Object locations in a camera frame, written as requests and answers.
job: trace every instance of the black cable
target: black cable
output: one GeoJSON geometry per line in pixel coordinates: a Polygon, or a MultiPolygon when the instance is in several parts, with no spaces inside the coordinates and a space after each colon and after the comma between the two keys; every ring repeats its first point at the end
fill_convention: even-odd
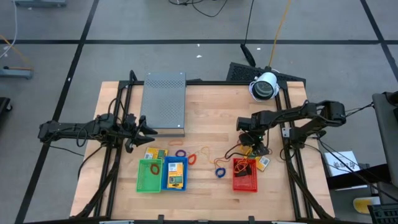
{"type": "MultiPolygon", "coordinates": [[[[321,154],[321,156],[322,156],[321,150],[319,150],[319,149],[317,149],[316,147],[311,146],[311,145],[309,145],[309,144],[305,144],[305,145],[308,146],[308,147],[311,147],[311,148],[313,148],[313,149],[315,149],[315,150],[317,150],[317,151],[321,154]]],[[[335,166],[332,166],[332,165],[330,165],[330,164],[327,164],[327,163],[325,163],[325,164],[328,165],[328,166],[330,166],[330,167],[332,167],[332,168],[338,169],[338,170],[340,170],[340,171],[344,171],[344,172],[347,172],[347,173],[350,172],[350,171],[348,171],[348,170],[339,169],[339,168],[337,168],[337,167],[335,167],[335,166]]]]}
{"type": "Polygon", "coordinates": [[[248,61],[249,65],[252,66],[252,67],[255,67],[256,66],[256,61],[255,61],[253,55],[250,53],[250,50],[246,47],[246,41],[248,40],[248,32],[249,32],[251,11],[253,10],[253,4],[254,4],[254,0],[252,0],[252,2],[251,2],[248,26],[246,27],[246,36],[244,38],[244,43],[241,44],[241,50],[242,50],[242,52],[244,54],[244,57],[248,61]]]}
{"type": "Polygon", "coordinates": [[[83,168],[83,165],[87,162],[87,160],[89,159],[89,158],[91,158],[92,156],[94,156],[100,149],[102,149],[104,146],[103,145],[101,145],[99,148],[97,148],[93,153],[91,153],[85,160],[83,160],[83,162],[81,163],[81,165],[80,165],[80,167],[79,167],[79,171],[78,171],[78,173],[77,173],[77,179],[79,179],[79,176],[80,176],[80,171],[81,171],[81,168],[83,168]]]}
{"type": "Polygon", "coordinates": [[[383,193],[385,196],[393,199],[394,201],[398,202],[398,199],[394,198],[393,196],[391,196],[390,194],[388,194],[387,192],[381,190],[380,188],[374,186],[373,184],[371,184],[369,181],[367,181],[363,176],[357,174],[355,171],[353,171],[349,166],[347,166],[338,156],[336,156],[334,153],[332,153],[324,144],[323,141],[321,141],[319,139],[319,142],[321,143],[321,146],[326,149],[334,158],[336,158],[338,161],[340,161],[342,164],[344,164],[344,166],[352,173],[354,174],[357,178],[361,179],[364,183],[366,183],[367,185],[369,185],[371,188],[377,190],[380,193],[383,193]]]}
{"type": "MultiPolygon", "coordinates": [[[[102,118],[102,119],[98,119],[98,121],[106,121],[106,120],[108,120],[109,119],[109,117],[110,117],[110,115],[111,115],[111,107],[112,107],[112,104],[113,104],[113,102],[115,102],[116,100],[117,100],[118,98],[116,97],[116,98],[114,98],[110,103],[109,103],[109,106],[108,106],[108,112],[106,113],[106,118],[102,118]]],[[[124,109],[124,106],[123,106],[123,103],[121,102],[121,100],[119,100],[119,104],[120,104],[120,106],[121,106],[121,108],[122,108],[122,110],[123,110],[123,112],[125,113],[125,109],[124,109]]],[[[80,130],[79,130],[79,132],[77,133],[77,136],[76,136],[76,145],[78,146],[78,147],[83,147],[85,144],[86,144],[86,142],[87,142],[87,138],[88,138],[88,132],[87,132],[87,130],[86,130],[86,127],[89,125],[89,124],[91,124],[92,122],[95,122],[95,121],[97,121],[97,119],[94,119],[94,120],[92,120],[92,121],[89,121],[89,122],[87,122],[82,128],[80,128],[80,130]],[[80,137],[80,133],[82,132],[82,131],[85,131],[85,138],[83,139],[83,143],[79,143],[79,137],[80,137]]]]}
{"type": "Polygon", "coordinates": [[[51,135],[51,137],[50,137],[49,139],[47,139],[46,141],[44,141],[43,143],[49,143],[59,132],[61,132],[61,131],[66,131],[66,130],[69,130],[69,129],[72,129],[72,127],[64,128],[64,129],[61,129],[61,130],[58,130],[58,131],[54,132],[54,133],[51,135]]]}
{"type": "Polygon", "coordinates": [[[355,114],[355,113],[357,113],[357,112],[359,112],[359,111],[361,111],[361,110],[363,110],[363,109],[365,109],[365,108],[369,108],[369,107],[371,107],[371,106],[373,106],[373,102],[370,103],[370,104],[368,104],[368,105],[366,105],[366,106],[364,106],[364,107],[355,108],[355,109],[357,109],[357,110],[354,111],[354,112],[348,113],[348,114],[346,115],[346,118],[349,117],[349,116],[351,116],[351,115],[353,115],[353,114],[355,114]]]}
{"type": "Polygon", "coordinates": [[[242,145],[242,144],[241,144],[241,143],[236,144],[236,145],[234,145],[231,149],[228,149],[228,151],[226,151],[226,153],[225,153],[224,158],[225,158],[225,159],[229,159],[229,158],[231,158],[231,156],[233,156],[233,155],[247,156],[247,155],[245,155],[245,154],[238,153],[238,152],[234,152],[234,153],[232,153],[231,155],[227,156],[227,154],[228,154],[229,152],[231,152],[234,148],[236,148],[236,147],[238,147],[238,146],[240,146],[240,145],[242,145]]]}
{"type": "Polygon", "coordinates": [[[341,154],[340,152],[336,151],[335,149],[333,149],[331,146],[329,146],[328,144],[326,144],[325,142],[322,142],[324,145],[328,146],[329,149],[331,149],[332,151],[334,151],[335,153],[339,154],[341,157],[344,157],[345,159],[347,159],[348,161],[352,162],[354,165],[358,166],[359,168],[361,168],[362,170],[365,170],[365,172],[367,172],[368,174],[372,175],[374,178],[378,179],[381,182],[386,182],[385,180],[382,180],[380,177],[378,177],[376,174],[373,174],[372,172],[368,171],[367,168],[364,168],[362,166],[360,166],[359,164],[355,163],[354,161],[352,161],[351,159],[348,159],[346,156],[344,156],[343,154],[341,154]]]}
{"type": "MultiPolygon", "coordinates": [[[[282,152],[283,152],[284,150],[285,150],[284,148],[280,150],[280,152],[279,152],[279,157],[280,157],[280,159],[282,159],[283,161],[286,161],[286,159],[282,158],[282,152]]],[[[293,159],[293,157],[294,157],[295,155],[296,155],[296,150],[293,151],[293,154],[289,157],[289,160],[293,159]]]]}
{"type": "Polygon", "coordinates": [[[49,146],[49,147],[53,147],[54,149],[62,149],[62,150],[68,151],[68,152],[70,152],[70,153],[73,153],[73,154],[75,154],[75,155],[83,156],[83,157],[84,157],[84,155],[79,154],[79,153],[77,153],[77,152],[73,152],[72,150],[69,150],[69,149],[65,149],[65,148],[57,147],[57,146],[49,146]]]}
{"type": "Polygon", "coordinates": [[[223,10],[223,8],[224,8],[225,4],[228,2],[228,0],[225,0],[225,2],[224,2],[224,4],[223,4],[223,6],[221,7],[221,9],[220,9],[214,16],[208,15],[208,14],[202,12],[201,10],[197,9],[197,8],[195,7],[195,4],[196,4],[196,3],[199,3],[199,2],[193,2],[193,3],[192,3],[192,6],[193,6],[193,8],[194,8],[196,11],[198,11],[200,14],[205,15],[205,16],[207,16],[207,17],[216,17],[216,16],[223,10]]]}
{"type": "Polygon", "coordinates": [[[253,10],[253,4],[254,4],[254,0],[251,1],[250,13],[249,13],[249,21],[248,21],[248,26],[246,27],[246,37],[244,38],[243,45],[245,45],[246,41],[248,40],[249,24],[250,24],[250,18],[251,18],[251,11],[253,10]]]}
{"type": "MultiPolygon", "coordinates": [[[[301,106],[301,108],[299,109],[298,112],[301,112],[301,110],[304,108],[304,106],[305,106],[308,102],[309,102],[308,100],[305,100],[304,103],[303,103],[303,105],[301,106]]],[[[288,113],[281,113],[280,115],[276,116],[276,117],[269,123],[269,126],[272,126],[273,122],[275,122],[276,119],[278,119],[280,116],[285,116],[286,114],[288,114],[288,113]]],[[[269,130],[270,130],[270,127],[268,127],[268,130],[267,130],[267,145],[266,145],[266,148],[267,148],[267,149],[268,149],[268,145],[269,145],[269,130]]]]}

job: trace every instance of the wooden table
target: wooden table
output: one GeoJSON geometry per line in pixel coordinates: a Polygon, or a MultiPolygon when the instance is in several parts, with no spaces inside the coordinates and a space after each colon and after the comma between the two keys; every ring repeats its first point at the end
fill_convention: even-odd
{"type": "MultiPolygon", "coordinates": [[[[96,114],[107,112],[109,102],[116,96],[118,82],[103,82],[99,93],[96,114]]],[[[303,83],[288,83],[292,107],[301,106],[307,96],[303,83]]],[[[129,112],[139,117],[143,86],[132,88],[129,112]]],[[[283,93],[280,92],[282,107],[285,108],[283,93]]],[[[280,128],[270,130],[270,148],[267,157],[271,160],[264,172],[258,171],[258,192],[244,193],[232,190],[232,165],[226,164],[225,177],[219,179],[215,168],[204,154],[199,154],[196,163],[188,168],[186,192],[162,191],[159,194],[136,192],[138,162],[144,157],[146,147],[169,149],[174,155],[178,149],[196,152],[204,146],[210,148],[210,159],[223,157],[226,150],[236,144],[238,116],[250,117],[260,110],[276,110],[275,100],[258,103],[254,101],[247,86],[231,85],[188,85],[185,108],[185,137],[182,146],[169,146],[175,138],[157,138],[156,141],[136,147],[132,154],[124,149],[114,198],[112,219],[156,220],[160,214],[166,220],[247,220],[254,215],[256,220],[295,220],[290,195],[286,164],[279,158],[282,149],[280,128]]],[[[305,120],[297,121],[301,126],[305,120]]],[[[318,147],[316,140],[307,144],[318,147]]],[[[90,155],[99,142],[90,141],[86,156],[90,155]]],[[[91,199],[99,186],[105,149],[98,152],[85,164],[78,181],[71,215],[76,215],[91,199]]],[[[334,216],[330,194],[323,171],[320,153],[310,147],[302,149],[308,188],[319,204],[334,216]]],[[[301,191],[297,188],[301,214],[305,209],[301,191]]],[[[108,192],[104,194],[101,214],[105,214],[108,192]]]]}

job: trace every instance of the blue basket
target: blue basket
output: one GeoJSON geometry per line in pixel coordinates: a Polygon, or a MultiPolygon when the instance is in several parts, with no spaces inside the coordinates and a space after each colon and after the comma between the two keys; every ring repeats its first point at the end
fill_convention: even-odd
{"type": "Polygon", "coordinates": [[[187,175],[188,175],[188,158],[186,157],[174,157],[166,156],[164,158],[163,165],[163,176],[162,176],[162,190],[177,190],[185,191],[187,189],[187,175]],[[169,175],[169,163],[171,162],[182,162],[184,165],[184,186],[181,189],[167,188],[167,177],[169,175]]]}

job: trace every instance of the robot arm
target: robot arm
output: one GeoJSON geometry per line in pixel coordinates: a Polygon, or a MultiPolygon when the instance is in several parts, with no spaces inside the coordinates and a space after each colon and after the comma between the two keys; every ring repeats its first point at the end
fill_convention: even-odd
{"type": "Polygon", "coordinates": [[[280,123],[296,121],[300,119],[311,119],[301,127],[285,128],[283,137],[287,138],[292,147],[303,148],[305,140],[312,134],[324,135],[323,128],[327,126],[338,127],[346,122],[344,105],[336,101],[322,101],[320,103],[309,103],[306,101],[302,106],[280,111],[260,111],[253,113],[251,118],[238,117],[236,130],[245,133],[239,136],[241,143],[252,146],[258,156],[269,153],[264,147],[262,140],[265,131],[280,123]]]}
{"type": "Polygon", "coordinates": [[[140,146],[154,138],[141,136],[143,134],[157,134],[146,125],[146,117],[141,116],[138,125],[133,114],[127,115],[123,124],[115,122],[113,114],[103,114],[87,123],[59,123],[47,121],[40,125],[38,138],[41,142],[56,141],[59,139],[94,139],[99,142],[114,142],[116,138],[127,138],[125,143],[127,152],[131,153],[133,145],[140,146]]]}

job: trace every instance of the floor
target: floor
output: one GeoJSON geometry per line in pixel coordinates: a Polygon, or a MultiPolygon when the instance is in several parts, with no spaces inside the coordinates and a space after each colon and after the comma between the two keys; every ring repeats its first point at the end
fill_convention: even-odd
{"type": "MultiPolygon", "coordinates": [[[[266,43],[248,44],[258,66],[269,60],[286,2],[254,2],[249,43],[266,43]]],[[[214,14],[223,3],[209,0],[197,7],[214,14]]],[[[0,129],[1,223],[15,222],[42,147],[37,139],[39,124],[52,119],[64,84],[70,88],[62,111],[57,111],[60,121],[85,122],[93,117],[101,82],[126,80],[130,69],[141,80],[145,73],[159,71],[185,71],[188,79],[225,80],[230,62],[248,64],[239,43],[250,5],[250,0],[229,0],[214,18],[167,0],[69,0],[65,8],[19,7],[16,47],[32,61],[35,74],[31,80],[0,79],[0,96],[10,97],[14,107],[0,129]],[[94,17],[85,36],[90,10],[94,17]],[[79,51],[78,44],[85,39],[79,51]]],[[[397,90],[398,71],[394,74],[396,65],[390,57],[398,57],[397,7],[395,0],[293,1],[279,37],[286,42],[277,45],[272,67],[306,78],[310,101],[364,106],[373,93],[397,90]],[[368,4],[381,35],[376,35],[362,3],[368,4]]],[[[12,2],[0,1],[0,20],[10,21],[0,24],[0,34],[8,39],[14,36],[13,17],[12,2]]],[[[9,52],[0,61],[0,66],[6,65],[23,63],[9,52]]],[[[371,166],[385,163],[372,109],[327,131],[324,140],[335,149],[352,150],[359,162],[371,166]]],[[[53,145],[84,153],[74,141],[53,145]]],[[[68,217],[81,162],[79,156],[50,149],[25,222],[68,217]]],[[[353,193],[339,194],[332,192],[337,217],[370,222],[368,216],[349,210],[353,193]]]]}

